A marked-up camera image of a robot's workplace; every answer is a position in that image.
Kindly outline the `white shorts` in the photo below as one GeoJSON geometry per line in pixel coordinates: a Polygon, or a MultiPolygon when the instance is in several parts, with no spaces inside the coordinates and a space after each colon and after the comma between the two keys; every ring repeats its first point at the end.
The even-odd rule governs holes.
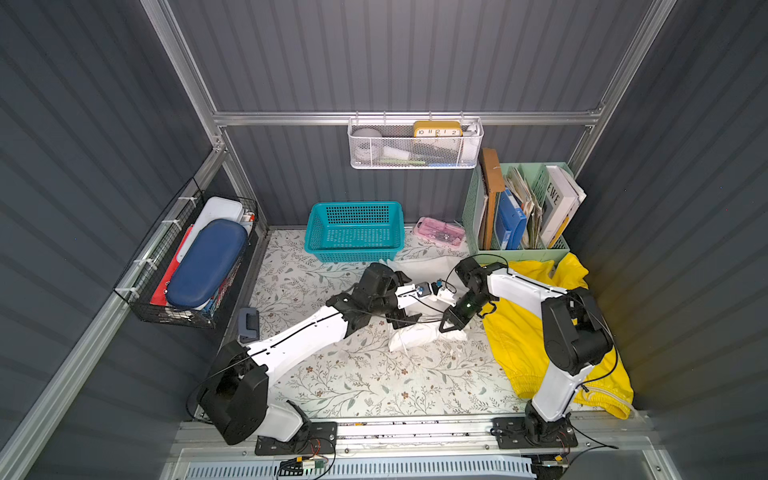
{"type": "MultiPolygon", "coordinates": [[[[402,271],[414,283],[432,283],[444,280],[459,260],[459,257],[447,256],[404,261],[387,260],[386,264],[392,270],[402,271]]],[[[423,302],[429,305],[429,308],[421,303],[415,303],[406,308],[408,315],[421,313],[422,316],[417,324],[394,330],[390,334],[389,350],[391,352],[407,353],[412,348],[425,346],[436,340],[448,342],[467,340],[467,334],[461,330],[448,333],[439,331],[442,312],[448,308],[445,303],[431,299],[423,299],[423,302]]]]}

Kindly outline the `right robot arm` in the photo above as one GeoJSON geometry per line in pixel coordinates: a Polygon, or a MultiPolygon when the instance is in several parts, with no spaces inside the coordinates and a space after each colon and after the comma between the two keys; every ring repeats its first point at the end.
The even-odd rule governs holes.
{"type": "Polygon", "coordinates": [[[541,320],[543,345],[549,359],[539,390],[525,409],[522,425],[497,427],[518,435],[532,447],[574,447],[570,406],[591,371],[614,347],[602,312],[589,290],[556,288],[514,271],[505,261],[480,265],[473,257],[453,271],[468,291],[447,308],[442,333],[463,329],[483,307],[504,299],[541,320]]]}

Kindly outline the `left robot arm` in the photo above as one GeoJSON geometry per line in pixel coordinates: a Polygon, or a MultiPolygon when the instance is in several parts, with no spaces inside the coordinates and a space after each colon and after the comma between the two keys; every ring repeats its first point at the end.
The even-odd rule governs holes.
{"type": "Polygon", "coordinates": [[[374,316],[415,323],[406,298],[416,291],[403,272],[370,264],[349,292],[330,297],[306,320],[267,339],[245,345],[233,340],[219,350],[196,396],[228,445],[256,434],[289,443],[301,437],[309,420],[300,407],[269,400],[270,388],[295,366],[327,346],[366,327],[374,316]]]}

